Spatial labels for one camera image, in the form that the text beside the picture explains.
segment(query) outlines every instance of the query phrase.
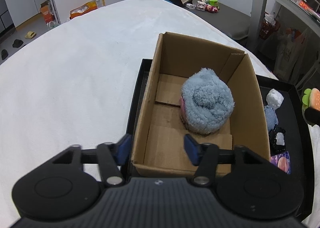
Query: wooden baseboard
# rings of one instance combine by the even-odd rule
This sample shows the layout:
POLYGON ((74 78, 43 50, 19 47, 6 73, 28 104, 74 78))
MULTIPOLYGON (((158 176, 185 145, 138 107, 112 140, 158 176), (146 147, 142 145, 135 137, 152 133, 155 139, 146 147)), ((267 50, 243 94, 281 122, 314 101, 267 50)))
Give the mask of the wooden baseboard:
POLYGON ((23 29, 25 26, 31 24, 32 22, 36 21, 37 19, 39 19, 40 17, 42 17, 41 13, 38 13, 37 15, 34 15, 33 17, 31 17, 30 19, 26 20, 25 22, 23 22, 22 24, 20 24, 19 26, 16 27, 16 30, 19 31, 21 29, 23 29))

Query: gray plush toy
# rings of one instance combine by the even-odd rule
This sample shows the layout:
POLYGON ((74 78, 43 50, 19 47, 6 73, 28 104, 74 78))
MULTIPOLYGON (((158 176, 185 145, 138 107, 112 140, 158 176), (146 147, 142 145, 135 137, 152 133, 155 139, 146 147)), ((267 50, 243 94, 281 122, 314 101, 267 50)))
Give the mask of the gray plush toy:
POLYGON ((181 118, 192 132, 217 131, 230 117, 234 105, 231 90, 212 69, 202 68, 182 86, 181 118))

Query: slipper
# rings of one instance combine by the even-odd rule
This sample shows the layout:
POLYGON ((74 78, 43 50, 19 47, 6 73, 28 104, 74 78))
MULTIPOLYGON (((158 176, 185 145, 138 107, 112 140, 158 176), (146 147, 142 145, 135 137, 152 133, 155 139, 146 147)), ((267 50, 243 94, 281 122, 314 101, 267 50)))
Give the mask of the slipper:
POLYGON ((26 35, 25 38, 26 39, 32 39, 37 33, 33 32, 33 31, 29 31, 26 35))
POLYGON ((23 44, 23 41, 22 41, 22 40, 16 39, 16 40, 13 42, 12 47, 18 48, 18 47, 21 47, 22 44, 23 44))
POLYGON ((2 60, 6 59, 8 57, 8 51, 6 51, 5 49, 1 51, 1 58, 2 60))

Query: gray cushion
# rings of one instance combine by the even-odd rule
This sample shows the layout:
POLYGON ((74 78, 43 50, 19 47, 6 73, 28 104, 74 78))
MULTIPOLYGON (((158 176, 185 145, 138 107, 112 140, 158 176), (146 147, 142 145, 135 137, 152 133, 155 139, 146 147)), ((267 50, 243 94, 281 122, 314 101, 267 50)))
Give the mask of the gray cushion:
POLYGON ((248 36, 250 16, 222 3, 219 3, 219 7, 218 13, 185 9, 199 16, 233 40, 239 41, 246 38, 248 36))

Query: silver screw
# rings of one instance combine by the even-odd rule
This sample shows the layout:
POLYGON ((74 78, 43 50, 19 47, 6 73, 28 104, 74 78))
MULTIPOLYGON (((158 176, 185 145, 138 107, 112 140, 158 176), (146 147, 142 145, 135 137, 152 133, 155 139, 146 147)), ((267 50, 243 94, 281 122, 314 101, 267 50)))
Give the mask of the silver screw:
POLYGON ((160 180, 160 179, 158 179, 158 180, 155 181, 155 184, 156 184, 156 185, 162 185, 162 184, 163 184, 163 181, 160 180))
POLYGON ((108 177, 106 181, 110 185, 119 185, 122 182, 122 178, 119 176, 111 176, 108 177))
POLYGON ((207 183, 209 183, 209 181, 209 178, 207 178, 206 176, 197 176, 193 179, 193 182, 198 185, 206 185, 207 183))

